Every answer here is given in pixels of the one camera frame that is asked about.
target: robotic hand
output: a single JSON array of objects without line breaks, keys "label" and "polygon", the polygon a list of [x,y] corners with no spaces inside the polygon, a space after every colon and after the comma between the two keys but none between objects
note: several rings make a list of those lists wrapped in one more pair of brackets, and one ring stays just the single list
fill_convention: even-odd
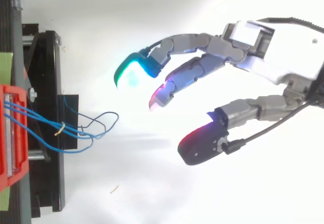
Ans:
[{"label": "robotic hand", "polygon": [[[117,69],[115,83],[133,62],[156,78],[170,61],[170,55],[198,49],[205,54],[172,71],[152,95],[150,107],[166,106],[177,92],[225,63],[287,87],[283,95],[239,99],[209,112],[213,121],[188,134],[179,144],[178,152],[188,165],[199,164],[222,152],[235,152],[309,105],[324,107],[324,29],[295,18],[229,23],[221,36],[202,33],[166,38],[131,54]],[[251,119],[277,122],[247,139],[227,140],[229,129]]]}]

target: green tape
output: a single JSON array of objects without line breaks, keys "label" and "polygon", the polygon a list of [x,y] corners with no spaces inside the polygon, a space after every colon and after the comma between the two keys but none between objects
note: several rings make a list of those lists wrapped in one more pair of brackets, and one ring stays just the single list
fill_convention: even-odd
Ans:
[{"label": "green tape", "polygon": [[[13,53],[0,53],[0,85],[10,85]],[[0,192],[0,211],[8,211],[10,188]]]},{"label": "green tape", "polygon": [[0,85],[10,85],[13,53],[0,53]]},{"label": "green tape", "polygon": [[8,211],[9,198],[10,198],[10,188],[5,188],[0,193],[0,211]]}]

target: small debris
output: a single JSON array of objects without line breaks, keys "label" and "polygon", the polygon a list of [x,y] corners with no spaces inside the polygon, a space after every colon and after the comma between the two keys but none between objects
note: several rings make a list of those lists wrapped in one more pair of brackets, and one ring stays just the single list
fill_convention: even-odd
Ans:
[{"label": "small debris", "polygon": [[115,189],[113,191],[110,192],[110,194],[112,194],[113,192],[115,192],[118,189],[119,185],[117,185],[117,187],[115,187]]},{"label": "small debris", "polygon": [[64,123],[62,123],[62,124],[63,124],[63,125],[62,125],[62,127],[60,128],[60,130],[59,130],[57,133],[55,133],[54,136],[57,136],[57,135],[59,135],[60,133],[62,133],[63,129],[65,128],[65,124],[64,124]]}]

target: bolt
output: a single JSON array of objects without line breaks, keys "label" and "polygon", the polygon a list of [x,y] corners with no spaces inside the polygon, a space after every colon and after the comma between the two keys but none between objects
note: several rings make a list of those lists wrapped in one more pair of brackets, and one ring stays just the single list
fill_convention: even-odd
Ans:
[{"label": "bolt", "polygon": [[35,98],[37,98],[37,92],[35,92],[34,88],[29,89],[28,95],[31,102],[34,102]]},{"label": "bolt", "polygon": [[62,45],[62,38],[60,36],[57,36],[55,38],[55,43],[57,46],[61,46]]},{"label": "bolt", "polygon": [[14,8],[16,8],[16,10],[22,11],[23,10],[23,3],[24,3],[24,0],[13,0],[12,1],[12,6]]}]

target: blue wire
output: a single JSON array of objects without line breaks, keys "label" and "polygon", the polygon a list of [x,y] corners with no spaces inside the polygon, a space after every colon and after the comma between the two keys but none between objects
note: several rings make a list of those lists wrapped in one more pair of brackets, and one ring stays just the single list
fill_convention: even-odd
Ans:
[{"label": "blue wire", "polygon": [[83,131],[85,128],[87,128],[87,127],[89,127],[93,122],[97,122],[97,123],[99,123],[99,124],[101,124],[103,127],[104,127],[104,132],[106,131],[106,125],[104,125],[103,123],[101,123],[100,121],[98,121],[97,119],[99,118],[99,117],[101,117],[101,116],[99,116],[99,117],[96,117],[95,119],[92,119],[92,118],[90,118],[90,117],[88,117],[88,116],[86,116],[86,115],[83,115],[83,114],[81,114],[81,113],[78,113],[77,111],[75,111],[72,107],[70,107],[68,104],[67,104],[67,101],[66,101],[66,97],[65,97],[65,95],[63,95],[63,100],[64,100],[64,104],[65,104],[65,106],[68,108],[68,109],[70,109],[72,112],[74,112],[75,114],[77,114],[77,115],[80,115],[80,116],[82,116],[82,117],[85,117],[85,118],[87,118],[87,119],[90,119],[90,120],[92,120],[86,127],[83,127],[82,125],[81,126],[76,126],[76,128],[81,128],[81,130]]},{"label": "blue wire", "polygon": [[[48,124],[58,124],[57,122],[53,122],[53,121],[49,121],[49,120],[47,120],[47,119],[45,119],[43,116],[41,116],[41,115],[39,115],[38,113],[36,113],[36,112],[34,112],[34,111],[32,111],[32,110],[30,110],[30,109],[28,109],[28,108],[26,108],[26,107],[23,107],[23,106],[20,106],[20,105],[17,105],[17,104],[14,104],[14,103],[11,103],[11,102],[5,102],[5,104],[8,104],[8,105],[11,105],[11,106],[15,106],[15,107],[18,107],[18,108],[20,108],[20,109],[23,109],[23,110],[25,110],[25,111],[27,111],[27,112],[29,112],[29,113],[32,113],[32,114],[34,114],[34,115],[36,115],[36,116],[38,116],[39,118],[42,118],[42,119],[44,119],[44,120],[46,120],[47,122],[46,123],[48,123]],[[107,129],[105,132],[103,132],[103,133],[101,133],[101,134],[97,134],[97,135],[92,135],[92,134],[88,134],[88,133],[85,133],[84,131],[78,131],[78,130],[75,130],[75,129],[73,129],[73,128],[71,128],[70,126],[67,126],[67,128],[70,130],[70,131],[72,131],[72,132],[76,132],[76,133],[78,133],[78,134],[80,134],[80,135],[89,135],[89,136],[92,136],[92,137],[94,137],[95,139],[101,139],[104,135],[106,135],[114,126],[115,126],[115,124],[118,122],[118,120],[119,120],[119,115],[117,114],[117,113],[115,113],[115,112],[113,112],[113,111],[107,111],[107,112],[105,112],[105,113],[103,113],[102,115],[104,115],[104,114],[115,114],[116,116],[117,116],[117,119],[115,120],[115,122],[111,125],[111,127],[109,128],[109,129]],[[96,117],[95,119],[92,119],[93,121],[92,122],[94,122],[97,118],[99,118],[99,117],[101,117],[102,115],[100,115],[100,116],[98,116],[98,117]],[[79,137],[79,136],[76,136],[76,137],[78,137],[78,139],[89,139],[89,138],[82,138],[82,137]]]},{"label": "blue wire", "polygon": [[47,148],[56,151],[56,152],[62,152],[62,153],[67,153],[67,154],[76,154],[76,153],[81,153],[86,151],[87,149],[89,149],[90,147],[92,147],[93,145],[93,139],[92,142],[89,146],[87,146],[86,148],[80,150],[80,151],[73,151],[73,152],[69,152],[69,151],[65,151],[65,150],[61,150],[61,149],[57,149],[55,147],[52,147],[51,145],[47,144],[42,138],[40,138],[36,133],[34,133],[31,129],[27,128],[25,125],[21,124],[19,121],[15,120],[13,117],[9,116],[8,114],[5,114],[5,117],[7,117],[8,119],[10,119],[11,121],[15,122],[16,124],[18,124],[20,127],[22,127],[23,129],[27,130],[32,136],[34,136],[37,140],[39,140],[43,145],[45,145]]},{"label": "blue wire", "polygon": [[[58,130],[61,129],[62,126],[63,126],[63,125],[60,124],[60,123],[53,122],[53,121],[47,120],[47,119],[45,119],[45,118],[35,117],[35,116],[31,115],[31,114],[27,114],[27,113],[25,113],[25,112],[23,112],[23,111],[20,111],[20,110],[14,109],[14,108],[12,108],[12,107],[4,106],[4,108],[6,108],[6,109],[10,109],[10,110],[12,110],[12,111],[15,111],[15,112],[20,113],[20,114],[23,114],[23,115],[26,115],[26,116],[28,116],[28,117],[30,117],[30,118],[32,118],[32,119],[36,119],[36,120],[38,120],[38,121],[41,121],[41,122],[47,123],[47,124],[53,126],[54,128],[56,128],[56,129],[58,129]],[[70,130],[70,131],[72,131],[72,132],[75,132],[75,133],[82,133],[82,134],[84,134],[84,135],[88,135],[89,137],[79,137],[79,136],[77,136],[77,135],[75,135],[75,134],[72,134],[72,133],[66,131],[65,129],[68,129],[68,130]],[[63,132],[66,133],[67,135],[70,135],[71,137],[74,137],[74,138],[77,138],[77,139],[92,139],[92,138],[96,138],[96,136],[93,135],[93,134],[85,133],[85,132],[82,132],[82,131],[78,131],[78,130],[76,130],[76,129],[70,128],[69,126],[65,126],[65,128],[63,129]]]},{"label": "blue wire", "polygon": [[[69,107],[69,106],[67,105],[67,102],[66,102],[65,97],[64,97],[64,101],[65,101],[65,105],[66,105],[70,110],[72,110],[72,111],[73,111],[74,113],[76,113],[76,114],[79,114],[79,113],[77,113],[75,110],[73,110],[71,107]],[[17,104],[15,104],[15,103],[11,103],[11,102],[5,102],[5,104],[10,105],[10,106],[4,105],[4,108],[6,108],[6,109],[9,109],[9,110],[15,111],[15,112],[20,113],[20,114],[22,114],[22,115],[26,115],[26,116],[28,116],[28,117],[30,117],[30,118],[33,118],[33,119],[36,119],[36,120],[38,120],[38,121],[41,121],[41,122],[47,123],[47,124],[51,125],[52,127],[56,128],[56,129],[58,129],[58,130],[61,129],[62,126],[63,126],[63,125],[60,124],[60,123],[57,123],[57,122],[53,122],[53,121],[47,120],[47,119],[44,118],[43,116],[39,115],[38,113],[36,113],[36,112],[34,112],[34,111],[32,111],[32,110],[26,108],[26,107],[23,107],[23,106],[20,106],[20,105],[17,105]],[[29,113],[25,113],[24,111],[17,110],[17,109],[15,109],[15,108],[13,108],[12,106],[13,106],[13,107],[17,107],[17,108],[19,108],[19,109],[22,109],[22,110],[24,110],[24,111],[27,111],[27,112],[29,112]],[[101,122],[97,121],[96,119],[99,118],[99,117],[101,117],[102,115],[104,115],[104,114],[108,114],[108,113],[110,113],[110,114],[115,114],[115,115],[117,116],[117,119],[116,119],[115,122],[112,124],[112,126],[111,126],[108,130],[106,130],[106,126],[105,126],[104,124],[102,124]],[[70,152],[70,151],[65,151],[65,150],[61,150],[61,149],[55,148],[55,147],[53,147],[53,146],[50,146],[50,145],[47,144],[47,143],[46,143],[42,138],[40,138],[36,133],[34,133],[31,129],[27,128],[26,126],[24,126],[23,124],[21,124],[19,121],[15,120],[13,117],[11,117],[11,116],[5,114],[5,116],[6,116],[7,118],[9,118],[10,120],[12,120],[12,121],[15,122],[16,124],[18,124],[20,127],[22,127],[22,128],[24,128],[25,130],[27,130],[31,135],[33,135],[37,140],[39,140],[39,141],[40,141],[42,144],[44,144],[47,148],[49,148],[49,149],[51,149],[51,150],[53,150],[53,151],[56,151],[56,152],[67,153],[67,154],[75,154],[75,153],[81,153],[81,152],[86,151],[87,149],[89,149],[90,147],[92,147],[92,145],[93,145],[93,143],[94,143],[94,139],[100,139],[100,138],[102,138],[102,137],[103,137],[107,132],[109,132],[109,131],[110,131],[110,130],[115,126],[115,124],[116,124],[117,121],[119,120],[119,115],[118,115],[117,113],[115,113],[115,112],[112,112],[112,111],[105,112],[105,113],[101,114],[100,116],[96,117],[95,119],[92,119],[92,118],[90,118],[90,117],[88,117],[88,116],[85,116],[85,115],[83,115],[83,114],[79,114],[79,115],[84,116],[84,117],[86,117],[86,118],[92,120],[92,122],[91,122],[88,126],[86,126],[85,128],[89,127],[93,122],[96,121],[96,122],[98,122],[98,123],[104,125],[104,127],[105,127],[105,132],[103,132],[103,133],[101,133],[101,134],[98,134],[98,135],[93,135],[93,134],[90,134],[90,133],[86,133],[86,132],[84,132],[82,126],[81,126],[81,127],[77,127],[77,128],[81,128],[81,129],[82,129],[82,131],[78,131],[77,129],[74,128],[74,126],[72,126],[72,125],[70,125],[70,124],[65,124],[65,127],[64,127],[64,129],[62,130],[62,132],[64,132],[65,134],[70,135],[71,137],[74,137],[74,138],[77,138],[77,139],[91,139],[91,140],[92,140],[91,144],[90,144],[89,146],[87,146],[86,148],[84,148],[83,150]],[[82,136],[85,136],[85,135],[86,135],[86,136],[88,136],[88,137],[80,137],[80,136],[77,136],[77,135],[75,135],[75,134],[72,134],[72,133],[69,132],[68,130],[71,131],[71,132],[74,132],[74,133],[80,134],[80,135],[82,135]]]}]

